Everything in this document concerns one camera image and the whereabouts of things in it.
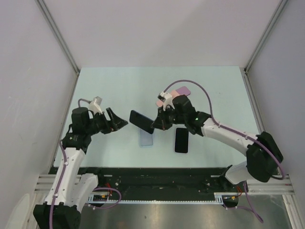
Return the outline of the black smartphone blue frame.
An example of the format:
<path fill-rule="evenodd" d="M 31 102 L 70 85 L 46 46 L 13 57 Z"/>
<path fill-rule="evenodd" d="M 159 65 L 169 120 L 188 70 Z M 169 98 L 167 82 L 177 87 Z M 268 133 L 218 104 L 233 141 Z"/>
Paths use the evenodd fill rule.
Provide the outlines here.
<path fill-rule="evenodd" d="M 131 124 L 149 134 L 154 133 L 154 128 L 152 128 L 153 120 L 135 110 L 131 110 L 129 121 Z"/>

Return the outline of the light blue phone case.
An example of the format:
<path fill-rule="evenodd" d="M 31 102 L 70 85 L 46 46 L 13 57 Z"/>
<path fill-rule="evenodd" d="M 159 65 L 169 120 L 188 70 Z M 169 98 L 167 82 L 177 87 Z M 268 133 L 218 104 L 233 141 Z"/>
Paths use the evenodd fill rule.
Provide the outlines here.
<path fill-rule="evenodd" d="M 152 147 L 153 146 L 153 134 L 149 134 L 146 131 L 139 129 L 139 146 L 140 147 Z"/>

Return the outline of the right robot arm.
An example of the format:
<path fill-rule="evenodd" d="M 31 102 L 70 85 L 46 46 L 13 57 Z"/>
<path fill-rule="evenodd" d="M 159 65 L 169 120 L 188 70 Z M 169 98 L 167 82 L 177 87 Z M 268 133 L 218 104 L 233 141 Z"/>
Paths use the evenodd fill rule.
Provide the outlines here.
<path fill-rule="evenodd" d="M 185 95 L 173 97 L 162 92 L 158 99 L 163 104 L 158 108 L 152 128 L 165 131 L 173 125 L 184 125 L 192 135 L 212 138 L 245 156 L 246 161 L 229 166 L 221 174 L 220 187 L 224 191 L 232 191 L 237 184 L 249 179 L 266 183 L 280 167 L 283 155 L 269 133 L 255 135 L 224 126 L 211 114 L 196 111 Z"/>

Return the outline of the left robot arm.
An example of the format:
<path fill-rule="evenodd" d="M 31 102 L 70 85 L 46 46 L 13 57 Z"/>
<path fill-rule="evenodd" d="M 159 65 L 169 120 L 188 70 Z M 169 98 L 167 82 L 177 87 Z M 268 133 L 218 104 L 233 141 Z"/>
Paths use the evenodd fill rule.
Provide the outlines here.
<path fill-rule="evenodd" d="M 62 161 L 52 187 L 42 204 L 34 207 L 33 215 L 41 229 L 77 229 L 81 212 L 93 190 L 105 186 L 105 178 L 98 174 L 77 174 L 86 156 L 92 136 L 110 134 L 125 127 L 128 122 L 118 117 L 110 108 L 78 107 L 73 109 L 71 124 L 60 141 Z"/>

